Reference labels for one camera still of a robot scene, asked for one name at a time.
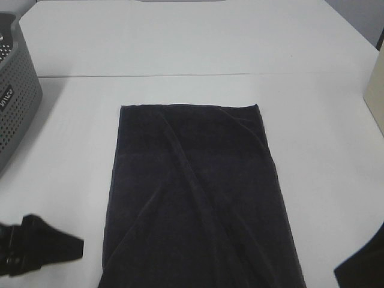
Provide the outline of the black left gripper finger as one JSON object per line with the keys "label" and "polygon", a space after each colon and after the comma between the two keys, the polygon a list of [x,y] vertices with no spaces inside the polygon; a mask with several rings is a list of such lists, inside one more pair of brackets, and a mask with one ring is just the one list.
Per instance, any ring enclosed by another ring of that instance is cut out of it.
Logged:
{"label": "black left gripper finger", "polygon": [[22,228],[23,269],[40,269],[83,257],[84,240],[55,229],[37,215],[24,216]]}

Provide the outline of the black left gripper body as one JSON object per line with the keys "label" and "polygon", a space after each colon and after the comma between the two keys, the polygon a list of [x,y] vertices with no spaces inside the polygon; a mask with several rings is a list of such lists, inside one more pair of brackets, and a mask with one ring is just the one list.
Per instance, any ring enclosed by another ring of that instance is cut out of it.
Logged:
{"label": "black left gripper body", "polygon": [[1,276],[19,275],[22,269],[22,236],[20,226],[1,223]]}

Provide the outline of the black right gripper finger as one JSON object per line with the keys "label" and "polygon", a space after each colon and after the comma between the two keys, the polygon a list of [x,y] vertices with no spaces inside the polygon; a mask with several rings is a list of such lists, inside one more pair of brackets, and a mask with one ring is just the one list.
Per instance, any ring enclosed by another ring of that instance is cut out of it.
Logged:
{"label": "black right gripper finger", "polygon": [[383,287],[383,224],[355,254],[334,269],[339,287]]}

